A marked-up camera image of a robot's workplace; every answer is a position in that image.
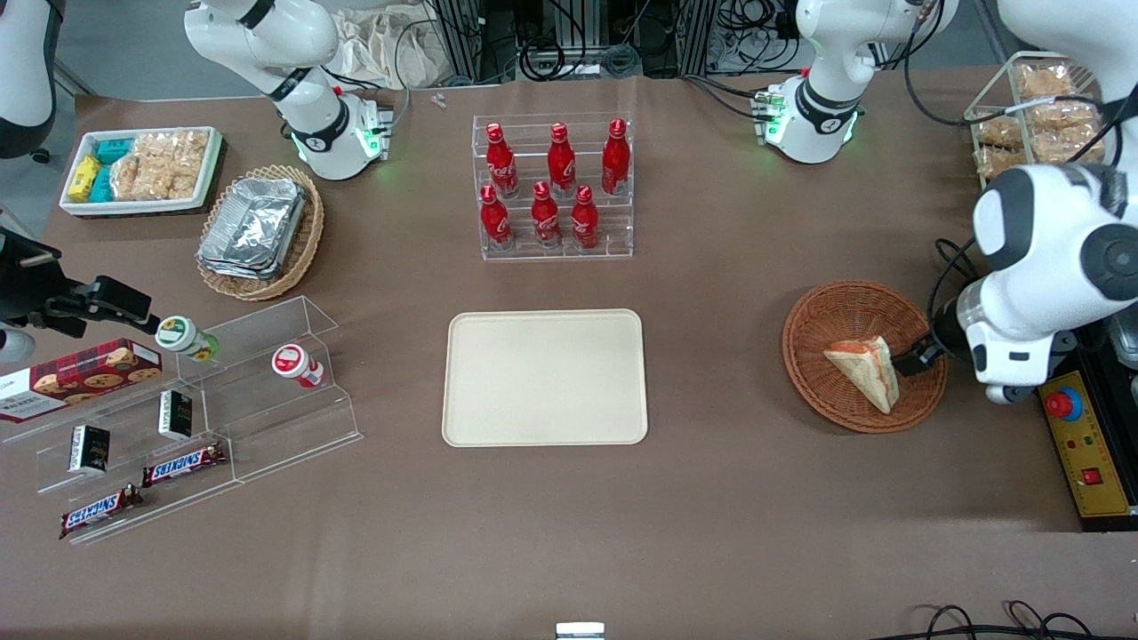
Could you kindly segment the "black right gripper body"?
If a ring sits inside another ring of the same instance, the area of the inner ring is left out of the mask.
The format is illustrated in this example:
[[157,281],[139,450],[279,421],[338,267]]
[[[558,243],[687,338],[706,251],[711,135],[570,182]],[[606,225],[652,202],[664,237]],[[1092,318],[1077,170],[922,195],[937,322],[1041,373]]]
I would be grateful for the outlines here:
[[1,317],[5,325],[50,328],[46,304],[71,292],[61,272],[60,252],[27,236],[3,229],[1,248]]

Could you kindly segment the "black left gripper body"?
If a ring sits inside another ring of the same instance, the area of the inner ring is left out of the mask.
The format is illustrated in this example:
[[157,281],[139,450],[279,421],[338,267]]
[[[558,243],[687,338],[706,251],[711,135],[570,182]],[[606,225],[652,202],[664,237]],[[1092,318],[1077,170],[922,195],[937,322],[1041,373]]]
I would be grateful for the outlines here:
[[934,336],[934,356],[971,359],[970,344],[957,317],[956,300],[948,300],[941,307],[935,307],[930,333]]

